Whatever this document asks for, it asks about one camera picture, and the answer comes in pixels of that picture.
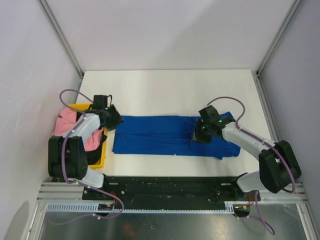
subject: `purple cable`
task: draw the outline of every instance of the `purple cable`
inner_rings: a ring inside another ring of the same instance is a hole
[[[60,92],[60,94],[59,94],[60,102],[61,102],[65,107],[67,107],[67,108],[69,108],[69,109],[72,109],[73,111],[79,112],[79,113],[81,113],[82,115],[84,115],[84,117],[85,117],[85,116],[86,116],[86,113],[85,113],[84,111],[81,111],[81,110],[79,110],[79,109],[73,108],[73,107],[69,106],[68,104],[66,104],[66,103],[64,102],[64,100],[62,99],[62,94],[64,94],[65,92],[75,92],[75,93],[77,93],[77,94],[80,94],[81,96],[83,96],[84,98],[86,98],[90,103],[93,103],[92,100],[91,100],[90,98],[88,98],[86,95],[84,95],[82,92],[79,92],[79,91],[74,90],[74,89],[65,89],[65,90],[63,90],[62,92]]]
[[[73,108],[73,107],[68,106],[68,105],[64,102],[64,100],[62,99],[62,94],[65,93],[65,92],[75,92],[75,93],[78,93],[78,94],[82,95],[83,97],[85,97],[85,98],[86,98],[87,100],[89,100],[90,102],[92,102],[92,100],[91,100],[90,98],[88,98],[87,96],[85,96],[83,93],[81,93],[81,92],[79,92],[79,91],[77,91],[77,90],[74,90],[74,89],[65,89],[65,90],[63,90],[63,91],[60,93],[60,95],[59,95],[59,99],[60,99],[61,103],[62,103],[64,106],[66,106],[67,108],[72,109],[72,110],[74,110],[74,111],[77,111],[77,112],[79,112],[79,113],[82,113],[82,114],[83,114],[83,117],[84,117],[84,118],[82,118],[82,119],[72,128],[72,130],[65,136],[65,138],[64,138],[64,140],[63,140],[63,143],[62,143],[62,149],[61,149],[61,165],[62,165],[62,174],[63,174],[64,181],[65,181],[67,184],[73,184],[73,183],[77,183],[78,181],[76,181],[76,180],[69,181],[69,179],[68,179],[67,170],[66,170],[66,159],[65,159],[66,145],[67,145],[68,138],[69,138],[70,135],[73,133],[73,131],[76,130],[76,129],[86,120],[86,113],[85,113],[84,111],[80,111],[80,110],[78,110],[78,109],[76,109],[76,108]],[[111,193],[108,193],[108,192],[106,192],[106,191],[103,191],[103,190],[101,190],[101,189],[99,189],[99,188],[88,186],[88,185],[86,185],[86,184],[84,184],[84,183],[81,183],[81,182],[78,182],[78,184],[81,185],[81,186],[83,186],[83,187],[85,187],[85,188],[91,188],[91,189],[93,189],[93,190],[95,190],[95,191],[97,191],[97,192],[100,192],[100,193],[105,194],[105,195],[108,195],[108,196],[110,196],[110,197],[112,197],[112,198],[114,198],[114,199],[117,199],[117,200],[119,201],[119,203],[121,204],[121,210],[120,210],[117,214],[112,215],[112,216],[100,216],[100,215],[99,215],[99,216],[98,216],[99,219],[113,219],[113,218],[119,216],[119,215],[125,210],[125,205],[124,205],[124,203],[122,202],[122,200],[121,200],[119,197],[117,197],[117,196],[115,196],[115,195],[112,195]],[[69,220],[69,221],[66,221],[66,222],[58,222],[58,223],[52,222],[50,219],[47,219],[47,220],[48,220],[48,222],[49,222],[50,224],[52,224],[52,225],[61,226],[61,225],[65,225],[65,224],[72,223],[73,221],[76,221],[76,220],[78,220],[78,219],[80,219],[80,218],[87,217],[87,216],[92,216],[92,215],[93,215],[92,213],[87,213],[87,214],[80,215],[80,216],[78,216],[78,217],[76,217],[76,218],[74,218],[74,219],[72,219],[72,220]]]
[[[243,102],[241,102],[239,99],[236,99],[234,97],[231,97],[231,96],[220,96],[220,97],[217,97],[213,100],[211,100],[207,106],[209,106],[211,103],[213,103],[214,101],[216,100],[219,100],[219,99],[231,99],[231,100],[234,100],[236,102],[238,102],[239,104],[241,104],[242,108],[243,108],[243,111],[241,113],[241,115],[237,118],[237,120],[235,121],[235,127],[243,132],[244,134],[254,138],[255,140],[259,141],[260,143],[262,143],[263,145],[266,145],[268,148],[272,149],[273,152],[275,152],[275,154],[278,156],[278,158],[280,159],[280,161],[282,162],[282,164],[284,165],[285,169],[287,170],[288,174],[289,174],[289,177],[290,177],[290,180],[291,180],[291,183],[292,183],[292,190],[291,191],[286,191],[286,192],[289,192],[289,193],[294,193],[296,191],[296,182],[295,182],[295,178],[294,176],[292,175],[292,172],[290,171],[290,168],[288,166],[288,164],[286,163],[285,159],[281,156],[281,154],[278,152],[277,149],[275,149],[272,145],[270,145],[269,143],[267,142],[264,142],[263,139],[261,139],[260,137],[252,134],[251,132],[248,132],[247,130],[244,130],[242,129],[240,126],[239,126],[239,120],[244,116],[245,112],[246,112],[246,107],[245,105],[243,104]],[[259,221],[261,221],[264,225],[264,227],[267,229],[267,231],[271,234],[271,235],[275,235],[275,230],[271,227],[271,225],[269,223],[267,223],[265,221],[265,219],[263,218],[262,214],[261,214],[261,211],[260,211],[260,208],[258,206],[258,191],[255,192],[255,206],[256,206],[256,210],[259,214],[259,217],[257,216],[249,216],[248,218],[250,219],[257,219]]]

